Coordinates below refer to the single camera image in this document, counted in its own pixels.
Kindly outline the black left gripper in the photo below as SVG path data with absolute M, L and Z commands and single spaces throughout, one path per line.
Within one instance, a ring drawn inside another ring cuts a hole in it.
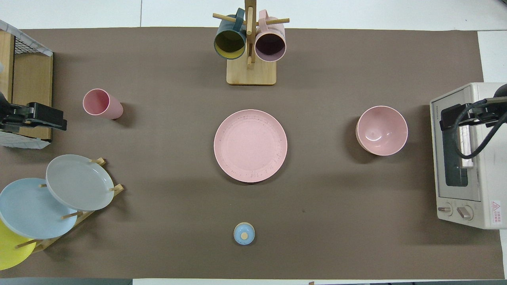
M 61 110 L 37 102 L 27 105 L 12 104 L 11 123 L 20 127 L 48 127 L 67 130 L 67 121 Z

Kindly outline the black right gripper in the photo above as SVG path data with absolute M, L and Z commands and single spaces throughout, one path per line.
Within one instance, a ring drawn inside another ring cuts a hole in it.
M 475 103 L 464 105 L 462 110 L 461 104 L 456 104 L 445 108 L 440 113 L 440 129 L 446 131 L 463 125 L 486 125 L 493 127 L 502 125 L 501 117 L 506 114 L 507 99 L 506 97 L 493 97 L 482 99 Z

